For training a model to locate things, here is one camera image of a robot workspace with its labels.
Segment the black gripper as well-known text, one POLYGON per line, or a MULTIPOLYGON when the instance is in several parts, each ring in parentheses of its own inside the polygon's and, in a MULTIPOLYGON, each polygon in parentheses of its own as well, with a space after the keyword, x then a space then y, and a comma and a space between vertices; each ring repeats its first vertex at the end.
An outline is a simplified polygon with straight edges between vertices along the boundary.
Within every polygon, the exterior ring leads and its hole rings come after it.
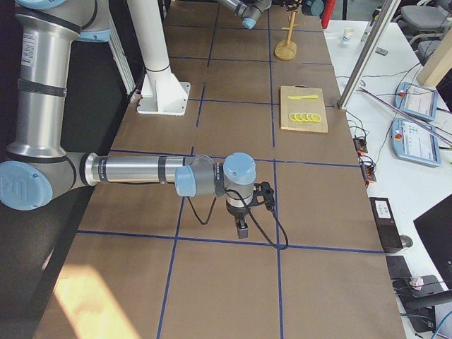
POLYGON ((234 217, 234 222, 237 228, 237 237, 239 239, 246 239, 249 236, 249 228, 246 223, 246 216, 249 214, 250 209, 247 207, 235 207, 228 206, 227 211, 234 217))

